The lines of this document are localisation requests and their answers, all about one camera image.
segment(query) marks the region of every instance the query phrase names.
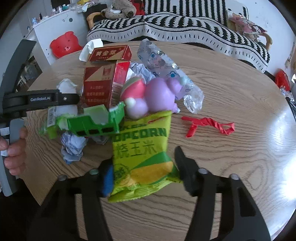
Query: human hand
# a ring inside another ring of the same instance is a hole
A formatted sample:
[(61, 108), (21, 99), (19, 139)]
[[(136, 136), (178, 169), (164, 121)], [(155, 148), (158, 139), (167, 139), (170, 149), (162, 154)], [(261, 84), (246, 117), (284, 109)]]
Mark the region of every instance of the human hand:
[(26, 148), (26, 137), (28, 131), (26, 127), (22, 127), (20, 130), (20, 139), (15, 143), (8, 145), (7, 141), (0, 137), (0, 150), (6, 150), (8, 152), (8, 157), (4, 159), (4, 165), (11, 175), (16, 176), (22, 173), (25, 168), (25, 159), (27, 154), (25, 152)]

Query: white tissue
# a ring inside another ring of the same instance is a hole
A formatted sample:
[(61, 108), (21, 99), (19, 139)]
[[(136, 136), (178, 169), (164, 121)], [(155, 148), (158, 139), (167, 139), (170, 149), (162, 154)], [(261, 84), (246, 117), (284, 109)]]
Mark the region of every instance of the white tissue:
[[(74, 84), (70, 79), (63, 79), (58, 85), (57, 88), (63, 94), (75, 94), (76, 93), (76, 84)], [(59, 117), (63, 114), (77, 115), (78, 108), (77, 105), (62, 105), (56, 107), (55, 116)]]
[(116, 9), (116, 8), (113, 8), (112, 5), (109, 7), (109, 10), (110, 10), (111, 12), (113, 12), (113, 13), (121, 13), (121, 10), (118, 10), (118, 9)]
[(103, 47), (103, 42), (101, 39), (93, 39), (89, 41), (81, 51), (79, 55), (79, 60), (86, 62), (88, 55), (91, 54), (95, 48), (100, 48), (100, 47)]
[(86, 11), (87, 11), (87, 5), (89, 5), (89, 4), (90, 4), (90, 3), (87, 2), (86, 4), (83, 5), (83, 7), (82, 7), (82, 11), (83, 11), (83, 12), (86, 12)]

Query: stuffed toy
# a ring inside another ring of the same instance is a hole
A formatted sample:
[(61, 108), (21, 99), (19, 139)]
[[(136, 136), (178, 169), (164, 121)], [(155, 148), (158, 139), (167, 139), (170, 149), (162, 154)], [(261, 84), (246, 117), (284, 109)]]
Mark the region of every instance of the stuffed toy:
[(171, 110), (179, 113), (175, 103), (175, 95), (181, 91), (182, 85), (174, 78), (155, 78), (144, 83), (141, 77), (132, 77), (125, 82), (120, 101), (126, 105), (126, 114), (131, 119), (140, 119), (150, 113)]
[(113, 0), (112, 5), (101, 11), (103, 17), (111, 20), (118, 18), (132, 18), (137, 12), (136, 7), (129, 0)]

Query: round table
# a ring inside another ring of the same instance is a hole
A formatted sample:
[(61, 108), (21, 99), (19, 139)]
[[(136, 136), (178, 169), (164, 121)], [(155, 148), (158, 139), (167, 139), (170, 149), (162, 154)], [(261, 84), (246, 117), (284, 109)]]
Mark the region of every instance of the round table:
[[(128, 44), (132, 61), (139, 61), (139, 42)], [(168, 155), (173, 158), (174, 148), (180, 145), (188, 157), (214, 175), (237, 173), (262, 212), (271, 237), (276, 237), (296, 204), (296, 123), (284, 96), (271, 79), (241, 61), (191, 45), (156, 44), (205, 95), (198, 114), (191, 114), (178, 102), (181, 113), (172, 115)], [(79, 54), (58, 59), (30, 90), (55, 89), (63, 78), (70, 78), (80, 90), (85, 63), (79, 61)], [(81, 176), (112, 156), (110, 141), (105, 145), (89, 142), (81, 160), (67, 165), (60, 140), (38, 134), (47, 110), (27, 114), (27, 169), (21, 177), (40, 204), (57, 176)], [(186, 139), (190, 123), (181, 120), (183, 115), (234, 122), (235, 132), (226, 136), (213, 127), (199, 126), (194, 137)], [(102, 204), (114, 240), (161, 241), (184, 240), (195, 201), (182, 184), (173, 183), (145, 198), (115, 204), (102, 199)], [(86, 238), (79, 196), (76, 202), (80, 236)], [(220, 209), (217, 195), (212, 237), (218, 233)]]

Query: crumpled paper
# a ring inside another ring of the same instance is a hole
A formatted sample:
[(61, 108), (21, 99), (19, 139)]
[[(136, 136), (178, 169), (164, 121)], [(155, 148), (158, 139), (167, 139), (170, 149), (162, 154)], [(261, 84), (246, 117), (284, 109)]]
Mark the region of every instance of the crumpled paper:
[(103, 47), (103, 42), (101, 39), (93, 39), (89, 41), (82, 49), (80, 55), (79, 55), (79, 60), (86, 62), (88, 55), (92, 53), (92, 51), (95, 48), (100, 48)]
[(87, 139), (70, 134), (67, 131), (61, 137), (63, 159), (67, 164), (79, 161), (83, 156), (83, 148), (86, 146)]

